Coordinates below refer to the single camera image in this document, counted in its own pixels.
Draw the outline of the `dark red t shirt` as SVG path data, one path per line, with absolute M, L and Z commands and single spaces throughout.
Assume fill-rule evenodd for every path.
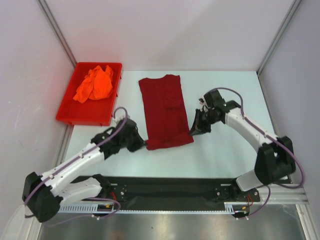
M 149 151 L 180 147 L 194 142 L 179 75 L 143 78 L 138 81 L 142 95 Z

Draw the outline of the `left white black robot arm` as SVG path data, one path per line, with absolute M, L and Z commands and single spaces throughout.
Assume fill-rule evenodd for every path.
M 40 223 L 52 219 L 62 206 L 82 200 L 107 200 L 117 204 L 111 183 L 101 174 L 76 182 L 81 173 L 107 158 L 116 155 L 121 149 L 134 153 L 146 146 L 139 135 L 137 123 L 131 119 L 122 119 L 115 127 L 109 127 L 95 135 L 79 153 L 38 175 L 27 175 L 24 181 L 22 200 L 25 209 Z

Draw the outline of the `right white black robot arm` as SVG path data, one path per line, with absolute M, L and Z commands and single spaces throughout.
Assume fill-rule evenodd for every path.
M 201 108 L 195 110 L 195 118 L 189 131 L 190 136 L 211 132 L 211 125 L 222 122 L 238 132 L 257 153 L 254 168 L 235 179 L 236 185 L 230 188 L 231 196 L 242 201 L 249 190 L 273 184 L 296 171 L 292 157 L 293 146 L 288 137 L 279 138 L 258 130 L 246 121 L 241 105 L 234 100 L 218 104 L 207 104 L 199 99 Z

